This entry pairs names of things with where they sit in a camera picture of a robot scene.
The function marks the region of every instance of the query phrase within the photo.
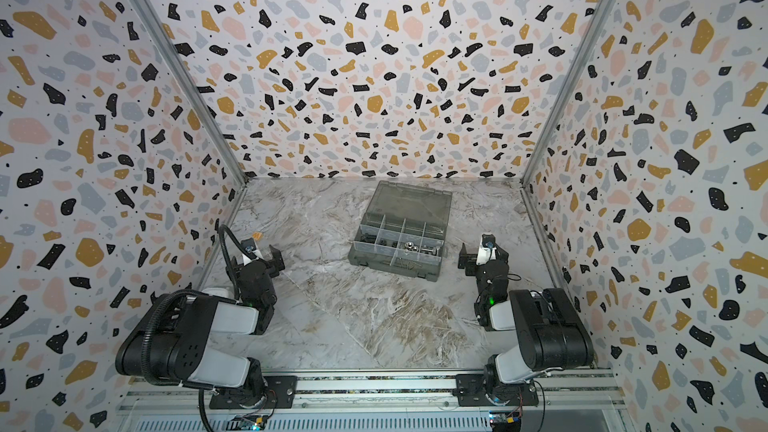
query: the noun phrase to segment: open storage box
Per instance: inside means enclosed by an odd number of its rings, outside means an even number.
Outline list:
[[[379,182],[352,242],[350,263],[436,282],[446,256],[451,199],[450,192]]]

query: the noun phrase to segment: black mounting plate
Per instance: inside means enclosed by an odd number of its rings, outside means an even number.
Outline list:
[[[529,384],[505,384],[505,388],[508,390],[516,389],[515,398],[510,400],[507,404],[508,407],[516,407],[520,405],[520,397],[522,396],[522,404],[524,406],[537,406],[538,394],[535,391],[531,391]],[[485,387],[483,387],[483,375],[482,374],[457,374],[456,375],[456,390],[453,394],[458,398],[459,407],[485,407],[496,405],[485,396]]]
[[[295,375],[265,375],[267,390],[274,390],[275,393],[266,393],[267,402],[262,410],[269,412],[273,408],[289,409],[293,407],[293,398],[296,395],[296,382],[298,378]],[[211,410],[243,410],[237,409],[235,405],[228,404],[222,395],[215,395],[210,399]]]

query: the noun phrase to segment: back wall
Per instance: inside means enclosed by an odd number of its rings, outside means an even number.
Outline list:
[[[514,177],[598,0],[151,0],[248,176]]]

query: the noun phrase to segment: metal corner post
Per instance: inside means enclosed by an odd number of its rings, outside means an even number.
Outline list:
[[[190,77],[189,73],[184,67],[184,64],[181,62],[181,59],[176,53],[174,44],[170,42],[170,39],[165,34],[163,24],[160,22],[160,18],[155,13],[152,4],[150,4],[149,0],[129,1],[136,14],[139,15],[141,22],[146,27],[150,38],[158,48],[160,56],[163,58],[168,68],[170,68],[170,71],[176,81],[178,81],[182,92],[184,92],[184,94],[192,102],[192,107],[198,111],[197,116],[202,121],[208,137],[214,143],[214,146],[219,150],[221,159],[229,168],[232,176],[235,177],[238,186],[242,189],[245,187],[247,182],[245,174],[240,168],[240,165],[237,163],[237,159],[232,153],[232,150],[229,148],[229,145],[226,143],[226,140],[224,139],[221,130],[219,130],[216,121],[208,113],[208,105],[206,105],[203,97],[197,90],[196,85],[194,82],[192,82],[192,78]]]
[[[598,3],[592,22],[587,28],[587,33],[584,34],[584,39],[581,41],[581,44],[579,44],[578,50],[576,51],[576,56],[574,57],[573,62],[571,62],[571,68],[568,69],[568,73],[565,76],[563,88],[560,90],[558,98],[554,101],[554,105],[552,106],[552,113],[550,113],[549,117],[544,123],[542,134],[536,141],[533,153],[531,154],[531,158],[528,160],[528,164],[525,167],[525,171],[523,172],[521,180],[523,189],[523,201],[525,202],[525,207],[528,210],[528,216],[531,219],[534,234],[536,235],[538,244],[542,249],[544,263],[547,265],[547,270],[549,270],[549,276],[552,279],[554,286],[564,289],[568,295],[570,295],[571,292],[563,280],[563,275],[558,270],[557,257],[555,255],[551,241],[547,236],[547,231],[544,229],[544,225],[539,219],[538,210],[536,209],[536,197],[534,197],[532,191],[528,187],[528,184],[530,184],[531,180],[533,179],[536,165],[542,159],[545,151],[547,150],[547,143],[554,135],[555,130],[557,130],[557,125],[560,123],[560,120],[563,117],[565,106],[568,104],[568,101],[570,100],[571,95],[576,88],[579,77],[581,76],[582,71],[584,71],[587,62],[589,61],[592,49],[600,38],[600,31],[603,29],[603,25],[605,24],[606,20],[608,20],[610,12],[614,8],[615,1],[616,0],[600,0]]]

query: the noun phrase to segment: terrazzo patterned wall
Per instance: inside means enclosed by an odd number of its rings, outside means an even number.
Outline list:
[[[617,0],[533,194],[638,430],[768,430],[766,0]]]
[[[514,177],[598,0],[151,0],[248,176]]]
[[[127,0],[0,11],[0,430],[106,430],[114,355],[235,184]]]

